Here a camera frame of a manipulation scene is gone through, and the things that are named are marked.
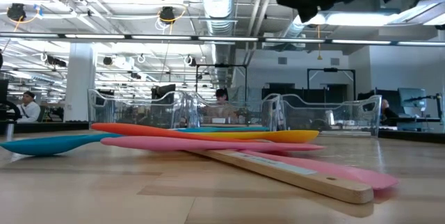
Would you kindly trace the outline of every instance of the black frame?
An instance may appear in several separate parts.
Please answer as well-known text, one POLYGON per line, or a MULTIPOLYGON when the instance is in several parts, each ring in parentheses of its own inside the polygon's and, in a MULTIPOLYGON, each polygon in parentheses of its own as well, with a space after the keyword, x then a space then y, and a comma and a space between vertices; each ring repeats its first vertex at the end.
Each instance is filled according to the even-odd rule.
POLYGON ((310 80, 309 80, 309 75, 311 71, 323 71, 323 72, 338 72, 338 71, 346 71, 346 72, 351 72, 353 73, 353 90, 354 90, 354 95, 353 95, 353 99, 355 100, 356 98, 356 84, 355 84, 355 70, 349 70, 349 69, 338 69, 338 68, 308 68, 306 71, 306 79, 307 79, 307 92, 310 93, 310 80))
POLYGON ((197 92, 197 83, 198 83, 198 71, 200 67, 217 67, 217 68, 229 68, 229 67, 244 67, 244 102, 248 100, 248 67, 247 65, 230 65, 230 64, 197 64, 196 65, 196 82, 195 82, 195 92, 197 92))

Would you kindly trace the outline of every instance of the silicone spatula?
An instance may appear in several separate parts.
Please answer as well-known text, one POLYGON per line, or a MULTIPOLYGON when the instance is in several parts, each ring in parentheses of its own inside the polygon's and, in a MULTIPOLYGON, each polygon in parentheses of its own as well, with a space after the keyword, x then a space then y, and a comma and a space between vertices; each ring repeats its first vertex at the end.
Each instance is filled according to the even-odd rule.
POLYGON ((355 182, 361 182, 372 186, 375 190, 385 189, 390 186, 394 186, 398 183, 398 180, 391 175, 377 173, 372 170, 365 170, 361 168, 355 168, 350 166, 342 166, 324 161, 315 161, 311 159, 301 159, 293 157, 281 157, 273 154, 264 154, 260 152, 253 152, 243 150, 242 153, 255 155, 256 157, 262 157, 271 159, 273 161, 281 161, 283 163, 315 170, 319 173, 326 175, 332 175, 343 179, 349 179, 355 182))
POLYGON ((263 139, 277 143, 306 143, 318 136, 318 131, 288 130, 268 132, 239 132, 239 133, 196 133, 202 136, 218 138, 236 138, 241 140, 263 139))
POLYGON ((73 136, 55 136, 33 138, 21 141, 0 143, 6 150, 17 154, 49 156, 73 150, 82 145, 98 142, 106 137, 118 137, 119 134, 86 134, 73 136))
POLYGON ((105 131, 108 133, 122 134, 125 136, 160 136, 173 138, 187 138, 191 140, 202 141, 229 141, 229 142, 256 142, 254 140, 239 140, 232 138, 201 136, 197 134, 182 133, 157 127, 148 127, 124 123, 95 123, 92 125, 95 130, 105 131))
POLYGON ((114 145, 151 151, 175 150, 257 150, 257 151, 311 151, 323 149, 323 146, 296 143, 230 143, 222 141, 197 141, 183 138, 156 136, 123 136, 103 138, 102 144, 114 145))

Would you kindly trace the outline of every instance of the pink spatula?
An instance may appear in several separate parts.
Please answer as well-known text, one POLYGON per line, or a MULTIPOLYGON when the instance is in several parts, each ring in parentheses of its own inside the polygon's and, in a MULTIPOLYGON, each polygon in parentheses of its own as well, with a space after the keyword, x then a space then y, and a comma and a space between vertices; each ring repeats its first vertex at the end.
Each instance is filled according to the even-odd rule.
POLYGON ((255 150, 255 151, 311 151, 323 149, 323 146, 297 143, 231 143, 221 141, 197 141, 182 138, 156 136, 123 136, 103 138, 105 145, 127 147, 152 151, 175 150, 255 150))
POLYGON ((280 161, 282 163, 297 166, 300 168, 314 170, 319 173, 339 177, 342 179, 349 179, 355 182, 361 182, 364 184, 368 184, 374 190, 385 189, 390 186, 396 185, 398 183, 398 180, 395 177, 392 177, 391 175, 377 173, 372 170, 365 170, 350 166, 342 166, 324 161, 314 161, 311 159, 281 157, 273 154, 253 152, 250 150, 242 150, 239 152, 255 155, 256 157, 262 157, 273 161, 280 161))

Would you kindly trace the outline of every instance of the wall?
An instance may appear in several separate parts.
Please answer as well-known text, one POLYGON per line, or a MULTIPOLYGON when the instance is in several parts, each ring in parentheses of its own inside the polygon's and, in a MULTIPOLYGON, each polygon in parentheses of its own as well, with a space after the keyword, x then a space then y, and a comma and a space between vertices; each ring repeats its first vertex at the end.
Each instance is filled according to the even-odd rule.
MULTIPOLYGON (((236 59, 240 63, 245 51, 237 50, 236 59)), ((336 68, 348 69, 348 57, 341 51, 322 51, 323 60, 317 60, 318 52, 305 51, 264 51, 257 50, 248 68, 248 88, 261 99, 261 88, 267 83, 294 83, 296 88, 307 87, 307 68, 331 67, 330 59, 339 58, 340 66, 336 68), (287 65, 279 65, 278 57, 287 57, 287 65)), ((244 86, 244 77, 239 73, 234 75, 234 86, 244 86)), ((352 81, 342 72, 319 72, 310 82, 311 88, 322 88, 323 84, 348 84, 352 90, 352 81)))
POLYGON ((349 56, 349 68, 355 70, 357 94, 373 89, 369 47, 363 47, 349 56))
MULTIPOLYGON (((442 93, 445 85, 442 51, 437 47, 364 47, 349 56, 350 68, 357 70, 357 92, 366 93, 377 87, 385 90, 424 88, 427 95, 442 93)), ((405 108, 405 111, 420 115, 417 109, 405 108)), ((425 114, 437 117, 435 101, 427 101, 425 114)), ((442 130, 438 124, 429 127, 442 130)))

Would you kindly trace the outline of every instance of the man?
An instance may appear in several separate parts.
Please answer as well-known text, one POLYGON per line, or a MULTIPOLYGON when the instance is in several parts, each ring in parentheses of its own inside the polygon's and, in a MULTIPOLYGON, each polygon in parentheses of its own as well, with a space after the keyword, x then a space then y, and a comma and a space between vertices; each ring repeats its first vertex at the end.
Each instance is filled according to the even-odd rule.
POLYGON ((35 95, 26 91, 23 93, 22 104, 17 105, 22 118, 17 120, 18 123, 36 122, 40 115, 40 106, 34 102, 35 95))

